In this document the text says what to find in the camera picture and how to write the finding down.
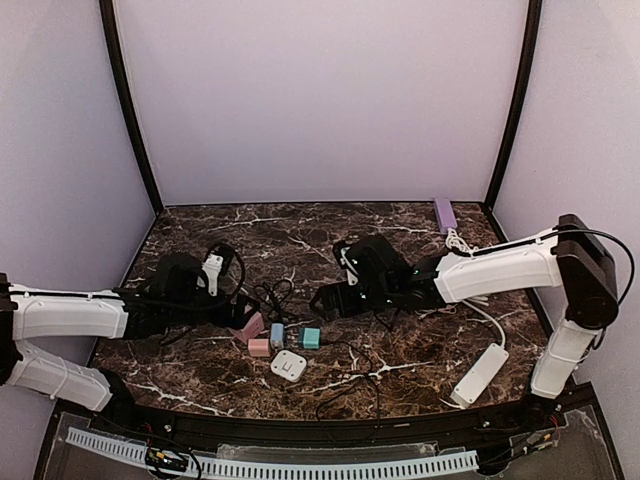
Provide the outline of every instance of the pink block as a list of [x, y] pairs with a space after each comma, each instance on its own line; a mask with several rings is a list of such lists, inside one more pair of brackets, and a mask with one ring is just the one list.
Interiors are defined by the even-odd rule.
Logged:
[[250, 339], [256, 338], [260, 335], [260, 332], [264, 330], [262, 314], [260, 312], [254, 313], [253, 317], [249, 319], [242, 330], [233, 330], [231, 328], [229, 330], [231, 330], [231, 333], [233, 333], [238, 340], [246, 344]]
[[249, 339], [249, 355], [252, 357], [270, 357], [269, 339], [251, 338]]

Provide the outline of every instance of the white power strip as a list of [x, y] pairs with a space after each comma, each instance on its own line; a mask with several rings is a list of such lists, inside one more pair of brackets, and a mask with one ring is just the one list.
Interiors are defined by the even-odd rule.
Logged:
[[462, 408], [469, 408], [484, 392], [508, 358], [509, 352], [500, 345], [495, 343], [489, 345], [489, 348], [451, 392], [453, 401]]

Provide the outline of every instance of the white wall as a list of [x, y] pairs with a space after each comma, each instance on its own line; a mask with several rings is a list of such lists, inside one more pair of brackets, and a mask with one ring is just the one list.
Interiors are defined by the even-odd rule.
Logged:
[[[496, 214], [510, 238], [574, 212], [640, 258], [640, 5], [545, 2], [531, 83]], [[616, 249], [619, 282], [628, 275]], [[561, 297], [543, 292], [552, 314]], [[602, 402], [627, 478], [640, 478], [640, 288], [578, 372]]]
[[480, 200], [526, 0], [118, 0], [167, 204]]
[[[118, 284], [152, 211], [98, 2], [4, 0], [0, 45], [0, 271], [44, 288]], [[91, 345], [57, 339], [46, 348], [86, 362]], [[32, 478], [52, 408], [46, 397], [0, 387], [0, 478]]]

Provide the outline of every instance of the marble table surface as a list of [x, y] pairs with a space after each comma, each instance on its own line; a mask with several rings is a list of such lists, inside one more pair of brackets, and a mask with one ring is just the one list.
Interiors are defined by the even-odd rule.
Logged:
[[[470, 244], [498, 242], [477, 204], [456, 203], [454, 211], [458, 233]], [[170, 207], [150, 232], [128, 286], [140, 284], [164, 254], [182, 251], [202, 258], [210, 245], [225, 240], [245, 260], [247, 291], [263, 281], [294, 282], [287, 306], [298, 315], [287, 325], [291, 343], [301, 326], [320, 327], [323, 339], [348, 342], [367, 353], [375, 363], [373, 378], [383, 418], [450, 411], [445, 402], [455, 384], [487, 346], [499, 340], [495, 328], [471, 321], [478, 314], [462, 305], [426, 316], [402, 313], [390, 333], [369, 314], [325, 322], [309, 310], [317, 287], [344, 279], [331, 253], [333, 243], [370, 234], [385, 235], [409, 262], [445, 253], [431, 203]], [[234, 266], [222, 282], [226, 291], [237, 276]], [[492, 295], [486, 310], [503, 325], [510, 357], [474, 407], [518, 399], [546, 343], [523, 291]], [[354, 365], [361, 369], [367, 363], [342, 344], [317, 351], [291, 350], [308, 360], [298, 383], [274, 375], [269, 359], [250, 357], [245, 345], [228, 331], [208, 325], [168, 346], [160, 345], [159, 336], [138, 341], [101, 339], [92, 366], [117, 372], [145, 406], [252, 419], [310, 420], [320, 402], [357, 382], [350, 373]], [[322, 417], [375, 418], [375, 398], [370, 383], [358, 383], [323, 409]]]

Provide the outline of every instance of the black vertical pole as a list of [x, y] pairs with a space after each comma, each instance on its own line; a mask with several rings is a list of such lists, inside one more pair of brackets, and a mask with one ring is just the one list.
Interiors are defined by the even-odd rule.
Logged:
[[107, 42], [107, 50], [109, 51], [109, 60], [111, 61], [111, 70], [113, 71], [113, 80], [116, 84], [118, 97], [120, 98], [120, 108], [124, 116], [127, 131], [129, 132], [129, 140], [133, 147], [133, 153], [138, 162], [140, 175], [147, 190], [147, 195], [151, 201], [154, 212], [158, 215], [164, 209], [158, 185], [153, 177], [151, 164], [147, 151], [144, 148], [142, 134], [140, 133], [140, 125], [138, 117], [133, 107], [131, 98], [131, 90], [127, 80], [127, 73], [124, 67], [124, 59], [122, 57], [122, 49], [120, 48], [120, 38], [118, 36], [118, 26], [116, 24], [116, 16], [113, 10], [113, 0], [100, 0], [100, 12], [102, 14], [102, 26], [104, 28], [104, 37]]
[[513, 89], [513, 97], [511, 98], [511, 107], [507, 116], [507, 123], [500, 144], [500, 151], [496, 159], [496, 165], [491, 176], [489, 190], [485, 197], [484, 204], [489, 210], [493, 210], [500, 193], [500, 187], [507, 171], [507, 164], [511, 156], [511, 149], [516, 138], [520, 115], [524, 105], [524, 98], [527, 94], [527, 86], [529, 85], [529, 75], [531, 74], [531, 65], [533, 64], [533, 54], [536, 49], [536, 40], [538, 39], [538, 27], [540, 25], [540, 14], [542, 13], [542, 0], [529, 0], [529, 10], [527, 12], [527, 23], [524, 29], [524, 39], [522, 41], [522, 51], [520, 53], [520, 63], [518, 65], [518, 74]]

